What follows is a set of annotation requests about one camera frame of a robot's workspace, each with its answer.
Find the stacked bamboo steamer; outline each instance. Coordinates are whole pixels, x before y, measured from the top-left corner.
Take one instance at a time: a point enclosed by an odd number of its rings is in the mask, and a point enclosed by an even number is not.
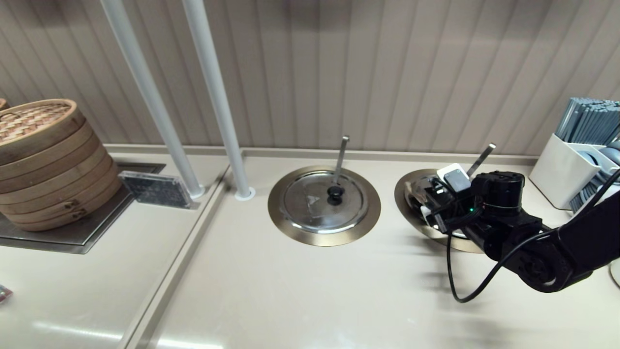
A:
[[[69,99],[0,111],[0,213],[22,230],[74,222],[121,186],[116,164]]]

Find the metal handle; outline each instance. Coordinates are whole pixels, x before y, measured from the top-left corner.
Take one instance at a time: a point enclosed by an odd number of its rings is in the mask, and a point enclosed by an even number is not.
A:
[[[345,150],[347,149],[348,135],[342,136],[342,143],[340,144],[340,153],[338,154],[338,163],[336,163],[336,170],[334,171],[334,179],[332,182],[338,185],[338,179],[340,179],[340,172],[342,170],[342,160],[345,158]]]
[[[484,160],[486,160],[487,156],[491,154],[493,149],[495,149],[495,144],[489,143],[489,146],[484,150],[484,152],[482,152],[482,154],[480,154],[476,162],[474,162],[474,164],[471,165],[469,170],[467,170],[467,177],[471,177],[471,175],[473,175],[474,172],[476,172],[478,167],[480,167],[480,165],[484,162]]]

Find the vertical paneled wall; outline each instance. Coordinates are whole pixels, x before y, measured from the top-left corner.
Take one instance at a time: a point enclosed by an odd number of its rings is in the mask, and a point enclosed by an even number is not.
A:
[[[571,96],[620,99],[620,0],[205,0],[250,147],[537,155]],[[183,143],[221,137],[178,0],[125,5]],[[0,97],[161,143],[99,0],[0,0]]]

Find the robotic arm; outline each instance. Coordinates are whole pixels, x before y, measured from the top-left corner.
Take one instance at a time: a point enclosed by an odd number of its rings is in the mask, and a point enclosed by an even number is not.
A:
[[[494,171],[469,182],[463,171],[442,170],[408,192],[412,208],[443,233],[460,229],[489,258],[502,261],[537,291],[560,291],[620,258],[620,192],[596,206],[598,198],[593,197],[596,201],[570,222],[550,229],[521,208],[522,174]],[[456,293],[454,297],[463,301]]]

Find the white container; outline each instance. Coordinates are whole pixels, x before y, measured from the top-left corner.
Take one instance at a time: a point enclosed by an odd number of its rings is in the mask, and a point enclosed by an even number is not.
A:
[[[529,179],[556,209],[570,209],[570,200],[601,168],[607,172],[618,169],[618,165],[598,151],[604,147],[566,143],[552,134],[529,174]],[[577,153],[580,150],[594,155],[600,166],[592,165]]]
[[[616,284],[620,286],[620,260],[615,260],[611,262],[609,266],[609,272],[611,273],[611,277],[614,279]]]

